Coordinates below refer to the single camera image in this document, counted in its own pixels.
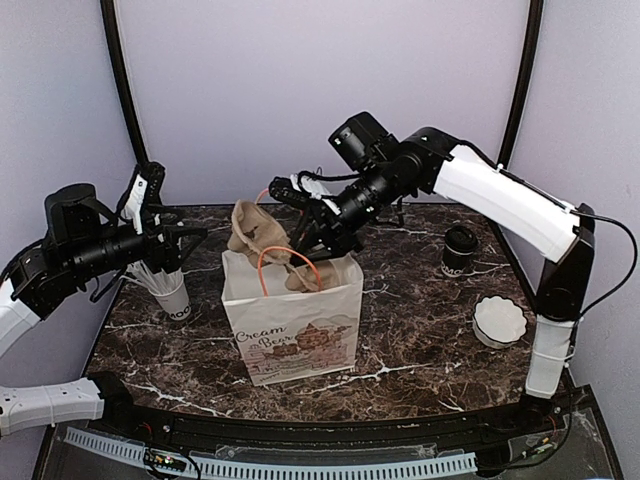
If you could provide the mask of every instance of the white bowl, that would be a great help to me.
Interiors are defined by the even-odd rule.
[[[487,347],[507,348],[527,331],[524,312],[513,301],[499,296],[485,297],[476,304],[473,331]]]

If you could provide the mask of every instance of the paper bag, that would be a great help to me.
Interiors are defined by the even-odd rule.
[[[247,257],[222,254],[222,303],[254,385],[355,366],[363,275],[350,256],[331,260],[340,286],[316,293],[286,289],[282,265],[262,269],[269,296]]]

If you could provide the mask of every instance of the marble table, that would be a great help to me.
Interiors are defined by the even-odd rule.
[[[268,206],[292,231],[298,213]],[[186,223],[207,240],[183,270],[193,313],[173,322],[146,290],[126,283],[97,340],[88,372],[110,370],[139,405],[204,416],[277,421],[363,421],[476,410],[517,402],[533,340],[533,314],[484,217],[452,204],[406,207],[404,228],[362,229],[355,258],[365,285],[353,371],[254,387],[222,306],[221,253],[230,206],[188,207]],[[471,228],[480,241],[471,270],[440,270],[444,232]],[[472,313],[485,296],[520,306],[525,336],[506,350],[475,337]]]

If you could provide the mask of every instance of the black lid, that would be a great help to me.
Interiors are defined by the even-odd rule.
[[[478,248],[478,238],[462,225],[456,225],[447,230],[444,241],[448,247],[460,253],[471,253]]]

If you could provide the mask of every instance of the black cup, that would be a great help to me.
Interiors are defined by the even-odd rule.
[[[459,277],[478,248],[478,238],[467,227],[456,225],[444,235],[444,251],[440,268],[448,277]]]

